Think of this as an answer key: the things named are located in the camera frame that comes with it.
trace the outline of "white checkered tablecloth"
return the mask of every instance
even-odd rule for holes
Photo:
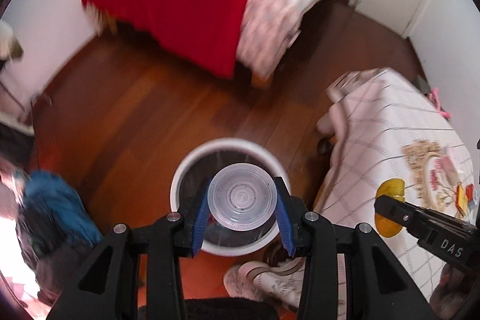
[[[408,154],[432,154],[449,147],[449,156],[464,186],[474,183],[469,152],[450,124],[407,80],[392,69],[353,72],[340,77],[328,88],[333,106],[328,117],[337,143],[331,169],[322,185],[322,196],[315,210],[332,223],[355,227],[360,222],[374,224],[374,200],[378,187],[391,178],[405,181],[407,202],[455,215],[455,202],[429,204],[422,189],[428,182],[422,169],[413,170]],[[469,204],[465,219],[474,223],[478,199]],[[440,280],[443,262],[418,247],[406,230],[387,245],[429,299]],[[344,272],[339,262],[339,292],[343,299]],[[344,317],[345,306],[339,307]]]

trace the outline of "red cloth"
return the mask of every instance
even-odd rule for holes
[[[233,77],[247,0],[82,0],[147,31],[163,48],[219,77]]]

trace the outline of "plastic lid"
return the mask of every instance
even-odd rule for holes
[[[250,231],[272,216],[277,191],[265,170],[254,164],[236,163],[214,176],[207,199],[211,214],[224,227]]]

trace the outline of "blue gripper pad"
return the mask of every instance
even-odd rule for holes
[[[280,231],[280,237],[282,238],[283,247],[285,248],[285,250],[288,251],[289,255],[293,257],[293,255],[295,254],[293,227],[279,191],[277,191],[277,206],[275,206],[275,218],[277,219],[278,229]]]
[[[202,248],[203,237],[205,236],[205,231],[208,224],[208,216],[210,215],[210,209],[208,208],[207,194],[208,187],[210,186],[212,180],[208,180],[205,190],[203,192],[202,202],[198,208],[197,218],[195,219],[195,225],[193,226],[193,237],[191,238],[191,249],[193,256],[196,256],[200,249]]]

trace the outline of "small screw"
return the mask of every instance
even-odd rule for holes
[[[358,225],[358,229],[360,229],[364,234],[368,234],[371,232],[371,225],[367,223],[360,223]]]
[[[177,211],[170,212],[169,214],[166,215],[166,219],[171,221],[172,223],[180,220],[181,218],[182,218],[182,215]]]
[[[308,211],[305,213],[305,219],[307,219],[308,221],[317,221],[318,214],[315,213],[314,211]]]
[[[113,231],[116,234],[122,234],[127,230],[127,226],[125,224],[117,224],[116,226],[113,227]]]

